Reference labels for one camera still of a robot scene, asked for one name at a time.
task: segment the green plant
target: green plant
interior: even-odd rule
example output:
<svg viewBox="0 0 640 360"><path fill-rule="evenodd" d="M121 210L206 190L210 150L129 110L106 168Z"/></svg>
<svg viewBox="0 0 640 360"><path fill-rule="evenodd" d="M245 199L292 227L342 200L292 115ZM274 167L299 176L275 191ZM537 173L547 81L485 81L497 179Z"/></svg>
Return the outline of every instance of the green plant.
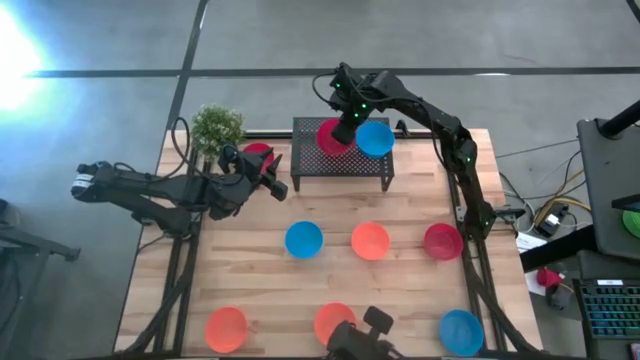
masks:
<svg viewBox="0 0 640 360"><path fill-rule="evenodd" d="M244 116L219 105L203 105L193 116L191 140L194 149L209 160L217 160L225 144L238 146L244 137Z"/></svg>

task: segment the blue bowl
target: blue bowl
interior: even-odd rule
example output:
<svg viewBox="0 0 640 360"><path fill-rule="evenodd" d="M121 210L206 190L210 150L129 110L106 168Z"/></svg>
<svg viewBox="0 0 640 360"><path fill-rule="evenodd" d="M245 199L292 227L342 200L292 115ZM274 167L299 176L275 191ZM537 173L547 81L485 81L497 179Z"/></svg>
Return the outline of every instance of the blue bowl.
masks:
<svg viewBox="0 0 640 360"><path fill-rule="evenodd" d="M362 152L374 159L385 156L396 139L388 125L379 122L367 122L356 131L356 144Z"/></svg>
<svg viewBox="0 0 640 360"><path fill-rule="evenodd" d="M480 321L466 310L451 310L440 320L440 342L455 355L475 355L483 341Z"/></svg>
<svg viewBox="0 0 640 360"><path fill-rule="evenodd" d="M323 243L322 230L311 221L291 225L284 239L289 254L298 259L314 257L322 249Z"/></svg>

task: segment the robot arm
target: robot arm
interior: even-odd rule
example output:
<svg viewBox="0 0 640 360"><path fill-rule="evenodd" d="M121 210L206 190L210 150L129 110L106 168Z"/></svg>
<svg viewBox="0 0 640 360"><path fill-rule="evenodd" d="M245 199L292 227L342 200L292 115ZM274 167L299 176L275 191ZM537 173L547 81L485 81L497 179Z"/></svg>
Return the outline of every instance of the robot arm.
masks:
<svg viewBox="0 0 640 360"><path fill-rule="evenodd" d="M441 142L443 166L457 179L468 207L463 234L474 240L487 238L496 219L489 203L484 201L476 160L478 148L469 130L457 117L451 116L407 90L400 79L388 71L362 78L341 63L330 83L335 91L329 105L342 112L333 137L343 144L353 141L355 131L373 110L395 109L431 129Z"/></svg>
<svg viewBox="0 0 640 360"><path fill-rule="evenodd" d="M122 170L105 161L78 166L71 194L79 201L110 202L132 212L138 222L152 220L170 236L191 233L191 213L209 210L209 216L221 220L235 216L245 201L259 187L271 190L271 195L283 201L287 186L276 179L276 169L282 155L260 173L265 159L273 152L261 154L225 151L218 160L223 174L178 175L162 178L132 169ZM231 173L230 164L235 165ZM175 207L164 207L149 197L166 199Z"/></svg>

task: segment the black metal mesh stand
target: black metal mesh stand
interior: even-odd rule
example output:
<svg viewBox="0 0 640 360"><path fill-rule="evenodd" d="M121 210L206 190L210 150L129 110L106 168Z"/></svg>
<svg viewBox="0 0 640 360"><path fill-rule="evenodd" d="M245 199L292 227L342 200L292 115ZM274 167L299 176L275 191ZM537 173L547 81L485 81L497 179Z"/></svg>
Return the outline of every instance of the black metal mesh stand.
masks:
<svg viewBox="0 0 640 360"><path fill-rule="evenodd" d="M382 191L387 191L394 175L392 151L380 159L371 159L354 145L342 155L326 155L316 144L316 134L328 119L293 118L291 178L295 190L300 191L300 178L304 176L351 176L379 177ZM366 121L389 125L388 118L370 118Z"/></svg>

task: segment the wooden tabletop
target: wooden tabletop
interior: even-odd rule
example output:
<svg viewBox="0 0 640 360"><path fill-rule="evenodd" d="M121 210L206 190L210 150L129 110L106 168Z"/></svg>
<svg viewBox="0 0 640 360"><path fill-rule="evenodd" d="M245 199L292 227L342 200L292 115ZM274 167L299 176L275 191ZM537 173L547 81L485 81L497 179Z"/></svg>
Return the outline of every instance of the wooden tabletop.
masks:
<svg viewBox="0 0 640 360"><path fill-rule="evenodd" d="M503 205L489 133L484 129L471 133L479 147L477 171L485 198ZM184 134L178 138L184 146ZM381 192L379 178L344 177L302 178L296 193L289 175L290 141L266 142L283 154L278 177L289 186L289 195L279 203L260 189L237 217L216 222L204 217L183 355L217 355L204 341L204 327L209 315L223 306L240 308L250 326L245 344L230 356L324 355L313 319L322 305L334 301L349 305L363 329L368 329L361 319L369 305L393 316L388 339L406 356L446 354L438 340L439 319L451 309L468 309L469 304L461 261L436 262L422 247L430 225L452 224L454 219L446 173L431 140L396 142L395 177L387 193ZM168 173L178 163L167 137L158 174ZM286 230L300 220L314 221L324 233L324 248L310 260L295 260L284 249ZM383 225L391 237L383 260L367 262L351 249L351 232L367 221ZM159 234L155 227L145 228L141 244ZM167 239L138 256L117 350L130 345L158 309L170 248ZM500 305L525 338L540 348L513 235L493 231L487 248ZM483 310L492 348L488 311ZM170 324L168 345L172 330Z"/></svg>

